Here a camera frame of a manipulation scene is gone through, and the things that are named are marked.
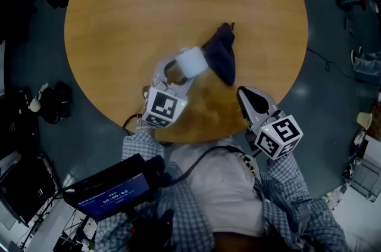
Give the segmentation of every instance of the dark blue cloth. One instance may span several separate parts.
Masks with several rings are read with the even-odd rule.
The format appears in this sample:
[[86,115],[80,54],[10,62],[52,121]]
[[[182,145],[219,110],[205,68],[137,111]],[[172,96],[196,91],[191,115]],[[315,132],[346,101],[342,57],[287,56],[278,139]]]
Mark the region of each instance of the dark blue cloth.
[[232,86],[236,79],[236,64],[232,47],[233,27],[234,23],[232,25],[223,23],[212,38],[202,46],[209,67],[229,86]]

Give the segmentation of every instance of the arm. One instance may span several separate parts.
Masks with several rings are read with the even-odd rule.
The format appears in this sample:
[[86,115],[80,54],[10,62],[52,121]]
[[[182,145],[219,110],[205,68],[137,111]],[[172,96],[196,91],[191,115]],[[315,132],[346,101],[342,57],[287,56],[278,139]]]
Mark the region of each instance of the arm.
[[292,153],[267,161],[267,171],[261,173],[265,197],[288,200],[294,207],[311,199],[303,175]]
[[[156,155],[164,156],[164,148],[153,139],[154,126],[138,121],[136,134],[126,136],[123,140],[122,160],[140,153],[144,160]],[[136,207],[140,217],[150,216],[155,210],[155,204],[143,203]],[[97,252],[116,252],[123,250],[131,237],[132,224],[124,213],[118,213],[98,223],[95,237]]]
[[293,154],[267,162],[261,175],[264,195],[287,211],[289,224],[297,222],[300,235],[315,241],[323,251],[348,251],[345,235],[322,199],[311,199]]

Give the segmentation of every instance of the cord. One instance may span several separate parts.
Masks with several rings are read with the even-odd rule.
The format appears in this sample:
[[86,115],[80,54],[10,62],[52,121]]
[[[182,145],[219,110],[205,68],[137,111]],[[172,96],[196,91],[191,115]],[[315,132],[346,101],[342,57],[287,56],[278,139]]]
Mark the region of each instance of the cord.
[[79,227],[80,227],[80,226],[76,227],[76,228],[69,234],[69,236],[64,240],[64,242],[61,244],[61,246],[64,245],[65,242],[67,242],[67,240],[68,240],[68,239],[69,239],[75,232],[77,232],[77,230],[79,229]]
[[45,201],[45,203],[43,204],[43,206],[41,207],[41,209],[38,210],[38,212],[37,212],[37,216],[40,216],[40,215],[41,215],[42,210],[45,208],[45,205],[46,205],[46,203],[48,202],[48,200],[49,200],[49,199],[47,199],[47,200]]
[[352,76],[349,76],[349,75],[345,74],[334,61],[328,60],[327,58],[325,58],[324,56],[322,56],[318,52],[315,52],[313,49],[307,48],[307,51],[310,51],[311,53],[319,56],[322,60],[324,60],[326,62],[326,71],[327,72],[330,72],[330,64],[333,64],[337,68],[337,70],[340,72],[340,74],[342,76],[344,76],[345,78],[347,78],[347,79],[352,79],[352,80],[354,80],[354,81],[356,81],[358,83],[365,83],[367,85],[380,86],[379,83],[368,83],[368,82],[363,81],[362,79],[354,78]]
[[73,227],[75,227],[75,226],[77,226],[77,225],[80,225],[82,222],[83,222],[83,221],[81,221],[81,222],[79,222],[79,223],[76,223],[75,225],[68,226],[66,229],[63,230],[63,232],[65,232],[65,231],[69,230],[70,228],[73,228]]
[[258,149],[258,151],[254,154],[254,155],[252,155],[252,157],[253,158],[255,158],[257,155],[259,155],[260,154],[260,152],[261,152],[261,150],[260,149]]
[[231,145],[227,145],[227,146],[214,146],[214,147],[212,147],[212,148],[206,150],[206,152],[204,152],[201,156],[199,156],[199,158],[196,160],[196,162],[194,162],[194,164],[193,164],[190,168],[188,168],[188,170],[187,170],[186,172],[184,172],[184,174],[182,174],[182,175],[181,175],[180,177],[178,177],[177,179],[170,181],[169,184],[168,184],[166,187],[168,187],[168,186],[172,186],[172,185],[178,184],[178,183],[181,182],[181,181],[184,181],[186,178],[189,177],[189,175],[191,174],[191,172],[193,171],[193,169],[195,169],[195,167],[197,166],[197,164],[200,163],[200,161],[201,161],[201,160],[202,160],[208,153],[210,153],[210,152],[213,151],[213,150],[221,149],[221,148],[222,148],[222,149],[225,149],[225,150],[228,150],[230,153],[240,153],[240,154],[245,155],[245,153],[244,153],[242,150],[240,150],[240,149],[238,149],[238,148],[236,148],[236,147],[234,147],[234,146],[231,146]]
[[69,220],[67,221],[66,225],[64,226],[64,229],[67,227],[67,225],[68,225],[69,222],[71,221],[71,218],[73,218],[73,216],[74,216],[74,214],[75,214],[76,211],[77,211],[77,210],[74,210],[74,211],[72,212],[72,214],[71,214]]
[[17,241],[16,245],[18,245],[18,243],[20,242],[20,240],[22,239],[22,237],[24,237],[31,229],[32,227],[30,227],[28,230],[26,230],[26,232],[24,233],[23,236],[20,237],[20,239]]
[[[46,212],[46,210],[48,209],[48,207],[53,203],[53,201],[57,198],[58,195],[60,195],[61,193],[61,190],[59,189],[58,192],[53,196],[52,200],[48,203],[48,205],[44,208],[44,210],[41,212],[41,216],[43,216]],[[38,221],[40,220],[40,218],[38,218],[35,223],[33,224],[32,228],[30,229],[29,233],[28,233],[28,236],[26,236],[25,240],[23,241],[23,243],[21,244],[21,249],[24,249],[25,247],[25,243],[26,241],[28,240],[30,234],[32,234],[32,230],[36,227]]]
[[130,132],[126,129],[126,126],[128,125],[128,123],[134,119],[134,118],[141,118],[143,116],[143,114],[141,113],[136,113],[136,114],[132,114],[123,124],[122,128],[127,132],[128,135],[130,135]]
[[71,227],[70,227],[70,231],[69,231],[69,232],[71,232],[71,228],[73,227],[74,220],[75,220],[75,218],[76,218],[76,213],[77,213],[77,210],[74,211],[74,217],[73,217],[73,221],[72,221],[72,223],[71,223]]

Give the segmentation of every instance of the white t-shirt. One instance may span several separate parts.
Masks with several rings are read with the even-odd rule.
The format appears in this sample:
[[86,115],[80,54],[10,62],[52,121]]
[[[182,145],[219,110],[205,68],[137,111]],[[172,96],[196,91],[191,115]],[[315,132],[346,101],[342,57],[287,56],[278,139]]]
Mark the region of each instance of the white t-shirt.
[[[232,138],[211,143],[184,144],[176,147],[170,161],[176,162],[184,173],[206,150],[216,145],[233,145],[240,149]],[[248,157],[259,178],[255,159]],[[262,201],[253,189],[254,175],[239,154],[224,149],[211,151],[186,181],[204,211],[212,232],[262,236]]]

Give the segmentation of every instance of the person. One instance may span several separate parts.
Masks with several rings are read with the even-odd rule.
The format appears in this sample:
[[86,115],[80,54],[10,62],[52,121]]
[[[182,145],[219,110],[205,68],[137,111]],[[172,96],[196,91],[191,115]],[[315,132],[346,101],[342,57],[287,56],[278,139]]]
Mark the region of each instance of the person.
[[371,54],[364,53],[362,46],[358,47],[358,55],[351,51],[351,62],[356,72],[381,76],[381,51]]
[[[136,134],[124,138],[122,160],[136,153],[145,160],[164,156],[164,147],[153,138],[154,130],[138,119]],[[218,149],[226,145],[241,150],[231,137],[176,144],[166,164],[173,179],[206,150],[217,149],[184,181],[161,188],[155,202],[136,207],[140,217],[160,217],[174,210],[171,243],[175,251],[349,251],[326,203],[311,199],[293,154],[269,159],[267,171],[262,172],[250,155]],[[99,222],[95,250],[129,250],[131,236],[127,216],[116,214]]]

